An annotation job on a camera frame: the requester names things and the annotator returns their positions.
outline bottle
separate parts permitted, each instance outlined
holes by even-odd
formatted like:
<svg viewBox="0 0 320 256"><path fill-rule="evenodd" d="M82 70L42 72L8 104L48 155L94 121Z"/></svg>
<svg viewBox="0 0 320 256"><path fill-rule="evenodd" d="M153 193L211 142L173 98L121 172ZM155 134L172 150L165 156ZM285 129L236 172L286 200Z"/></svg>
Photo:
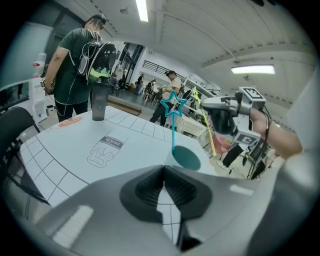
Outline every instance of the bottle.
<svg viewBox="0 0 320 256"><path fill-rule="evenodd" d="M116 157L127 139L128 135L120 131L110 131L93 146L86 160L95 167L106 167L107 162Z"/></svg>
<svg viewBox="0 0 320 256"><path fill-rule="evenodd" d="M33 77L39 78L44 72L47 54L39 53L38 58L33 63Z"/></svg>

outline railing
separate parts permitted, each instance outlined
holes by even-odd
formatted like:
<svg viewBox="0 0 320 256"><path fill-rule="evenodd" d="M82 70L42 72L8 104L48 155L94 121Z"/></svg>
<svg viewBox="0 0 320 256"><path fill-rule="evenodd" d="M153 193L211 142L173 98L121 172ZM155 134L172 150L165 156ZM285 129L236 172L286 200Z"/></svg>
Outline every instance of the railing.
<svg viewBox="0 0 320 256"><path fill-rule="evenodd" d="M152 62L147 61L147 60L144 61L142 67L145 68L145 69L151 70L151 71L153 71L153 72L162 74L162 75L164 75L164 76L165 76L165 73L166 73L167 71L170 71L170 69L167 69L167 68L165 68L165 67L163 67L163 66L157 65L157 64L152 63ZM183 81L186 79L185 77L183 77L182 75L180 75L180 74L178 74L178 73L176 74L176 76L177 76L178 78L180 78L181 80L183 80Z"/></svg>

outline blue star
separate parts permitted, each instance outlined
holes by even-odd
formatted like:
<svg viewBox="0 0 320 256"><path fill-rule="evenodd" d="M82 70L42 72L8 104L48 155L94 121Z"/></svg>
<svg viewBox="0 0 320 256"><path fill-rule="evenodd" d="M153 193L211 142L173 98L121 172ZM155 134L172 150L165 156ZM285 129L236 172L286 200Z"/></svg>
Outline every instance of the blue star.
<svg viewBox="0 0 320 256"><path fill-rule="evenodd" d="M169 112L169 107L168 105L166 104L166 102L170 102L172 97L174 97L174 99L177 101L177 102L180 102L180 105L178 107L178 111L176 110L171 110ZM175 93L175 91L173 90L171 93L170 93L170 96L168 99L163 99L160 101L160 103L165 107L165 116L168 117L168 116L172 116L174 117L174 115L177 115L178 117L182 117L182 107L184 104L187 103L187 100L184 99L184 98L178 98L177 97L177 94Z"/></svg>

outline cap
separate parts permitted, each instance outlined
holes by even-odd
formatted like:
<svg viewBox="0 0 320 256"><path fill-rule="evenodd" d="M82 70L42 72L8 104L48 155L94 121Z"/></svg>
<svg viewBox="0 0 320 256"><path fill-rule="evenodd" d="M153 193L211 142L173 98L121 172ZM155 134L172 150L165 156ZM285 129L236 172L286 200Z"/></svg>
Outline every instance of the cap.
<svg viewBox="0 0 320 256"><path fill-rule="evenodd" d="M177 75L177 73L174 72L173 70L166 71L164 74L165 74L167 77L170 76L171 74Z"/></svg>
<svg viewBox="0 0 320 256"><path fill-rule="evenodd" d="M106 16L104 16L103 14L96 14L96 15L93 15L91 18L89 18L85 24L87 24L90 20L92 19L99 19L103 25L105 25L107 23L107 19L106 19Z"/></svg>

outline black pants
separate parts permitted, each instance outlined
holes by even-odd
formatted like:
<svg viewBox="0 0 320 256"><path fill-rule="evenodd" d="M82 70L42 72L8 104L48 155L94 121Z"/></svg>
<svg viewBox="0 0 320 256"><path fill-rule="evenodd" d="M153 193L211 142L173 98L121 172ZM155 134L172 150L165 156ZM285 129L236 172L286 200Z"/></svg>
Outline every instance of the black pants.
<svg viewBox="0 0 320 256"><path fill-rule="evenodd" d="M243 152L243 149L236 145L234 148L232 148L223 159L222 163L225 167L229 167L234 160Z"/></svg>
<svg viewBox="0 0 320 256"><path fill-rule="evenodd" d="M77 115L82 114L88 111L88 101L81 102L79 104L60 104L55 101L56 113L59 119L59 122L69 119L72 117L72 113L75 111Z"/></svg>
<svg viewBox="0 0 320 256"><path fill-rule="evenodd" d="M258 163L254 173L252 174L251 180L255 179L259 174L261 174L266 168L266 165L262 160Z"/></svg>
<svg viewBox="0 0 320 256"><path fill-rule="evenodd" d="M169 110L172 109L172 107L174 106L172 103L170 102L166 102L166 105L169 107ZM150 119L151 123L155 123L158 118L161 117L160 119L160 125L161 126L165 126L166 123L166 108L160 103L159 106L156 108L156 110L153 113L153 116Z"/></svg>

